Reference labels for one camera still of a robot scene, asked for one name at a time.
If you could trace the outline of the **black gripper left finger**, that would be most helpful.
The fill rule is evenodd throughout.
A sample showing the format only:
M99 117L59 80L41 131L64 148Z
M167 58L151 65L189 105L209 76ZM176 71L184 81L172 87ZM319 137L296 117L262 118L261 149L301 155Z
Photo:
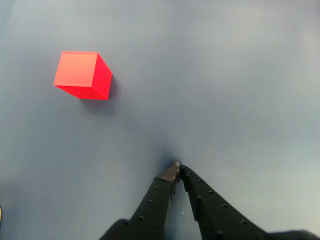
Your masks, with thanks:
M144 198L130 219L119 219L101 237L102 240L163 240L172 195L180 180L180 163L153 179Z

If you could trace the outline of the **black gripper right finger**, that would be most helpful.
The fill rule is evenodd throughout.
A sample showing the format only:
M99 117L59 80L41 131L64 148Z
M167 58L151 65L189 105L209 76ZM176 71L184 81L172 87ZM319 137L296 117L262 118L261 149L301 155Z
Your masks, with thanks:
M203 240L264 240L267 233L237 211L189 167L180 167Z

